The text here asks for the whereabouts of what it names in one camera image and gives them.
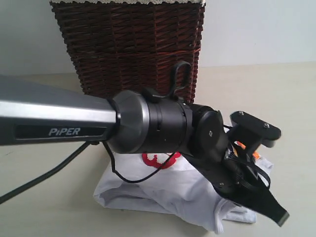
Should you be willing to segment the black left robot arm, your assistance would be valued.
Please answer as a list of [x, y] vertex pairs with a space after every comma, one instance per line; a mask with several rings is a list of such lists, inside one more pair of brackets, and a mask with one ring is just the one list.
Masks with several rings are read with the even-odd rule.
[[174, 91], [122, 91], [112, 99], [48, 85], [0, 78], [0, 143], [3, 146], [77, 142], [84, 150], [103, 143], [109, 153], [179, 152], [221, 196], [282, 226], [289, 213], [270, 192], [269, 176], [253, 160], [261, 145], [274, 146], [279, 128], [244, 111], [222, 115], [188, 104]]

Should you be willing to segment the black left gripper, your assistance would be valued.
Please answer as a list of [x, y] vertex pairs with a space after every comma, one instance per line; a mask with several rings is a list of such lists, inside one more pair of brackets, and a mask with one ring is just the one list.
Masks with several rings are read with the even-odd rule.
[[190, 156], [190, 164], [213, 186], [216, 193], [264, 215], [282, 227], [289, 218], [270, 192], [271, 179], [237, 145], [229, 145], [220, 161], [203, 152]]

